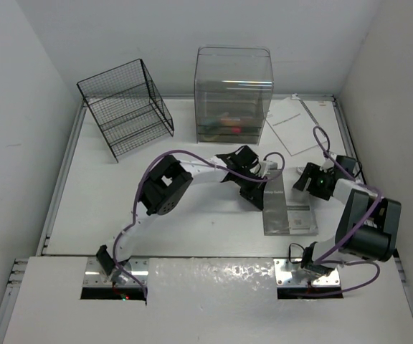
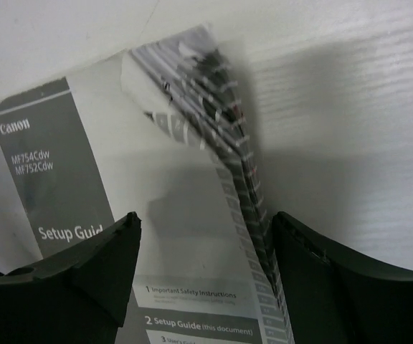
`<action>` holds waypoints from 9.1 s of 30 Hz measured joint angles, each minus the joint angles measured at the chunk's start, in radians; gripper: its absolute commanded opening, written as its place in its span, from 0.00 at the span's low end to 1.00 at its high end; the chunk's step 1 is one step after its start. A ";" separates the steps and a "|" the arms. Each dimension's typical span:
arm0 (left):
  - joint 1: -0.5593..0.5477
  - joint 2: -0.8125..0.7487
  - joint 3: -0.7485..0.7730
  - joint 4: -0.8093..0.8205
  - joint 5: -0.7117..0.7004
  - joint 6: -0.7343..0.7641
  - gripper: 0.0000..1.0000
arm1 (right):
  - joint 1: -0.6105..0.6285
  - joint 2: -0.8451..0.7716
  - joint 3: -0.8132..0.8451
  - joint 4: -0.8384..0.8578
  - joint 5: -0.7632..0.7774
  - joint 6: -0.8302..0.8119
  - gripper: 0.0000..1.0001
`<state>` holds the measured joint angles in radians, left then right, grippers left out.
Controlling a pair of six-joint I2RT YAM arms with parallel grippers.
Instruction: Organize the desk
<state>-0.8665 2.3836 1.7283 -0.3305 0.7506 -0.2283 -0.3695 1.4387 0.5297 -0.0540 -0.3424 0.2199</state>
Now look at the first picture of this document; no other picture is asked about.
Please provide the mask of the clear plastic drawer cabinet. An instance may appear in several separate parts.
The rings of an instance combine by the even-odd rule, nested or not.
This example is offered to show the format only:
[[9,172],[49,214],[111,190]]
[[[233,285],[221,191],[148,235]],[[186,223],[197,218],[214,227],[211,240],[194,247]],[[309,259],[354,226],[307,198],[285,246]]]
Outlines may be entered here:
[[194,73],[197,141],[258,144],[273,90],[268,48],[200,47]]

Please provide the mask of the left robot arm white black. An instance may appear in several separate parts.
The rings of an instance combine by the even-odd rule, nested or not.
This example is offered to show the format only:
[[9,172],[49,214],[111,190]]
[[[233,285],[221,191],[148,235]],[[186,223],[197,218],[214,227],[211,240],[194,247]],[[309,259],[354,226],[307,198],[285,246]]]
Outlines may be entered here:
[[239,195],[260,211],[264,208],[266,184],[281,175],[268,174],[269,161],[261,161],[247,145],[231,153],[204,159],[187,150],[170,150],[157,157],[143,173],[131,210],[131,223],[100,246],[97,261],[106,276],[116,272],[129,275],[123,263],[130,259],[136,237],[151,222],[175,209],[187,189],[203,183],[233,182]]

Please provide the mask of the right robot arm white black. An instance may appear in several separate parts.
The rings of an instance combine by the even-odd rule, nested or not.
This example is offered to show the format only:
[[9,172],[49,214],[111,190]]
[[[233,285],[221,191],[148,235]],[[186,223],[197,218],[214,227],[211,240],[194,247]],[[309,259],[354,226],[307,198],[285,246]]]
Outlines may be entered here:
[[353,180],[338,166],[323,169],[314,163],[306,164],[293,189],[325,201],[334,198],[343,204],[336,233],[303,250],[301,269],[321,277],[355,259],[386,262],[391,258],[402,211],[400,202]]

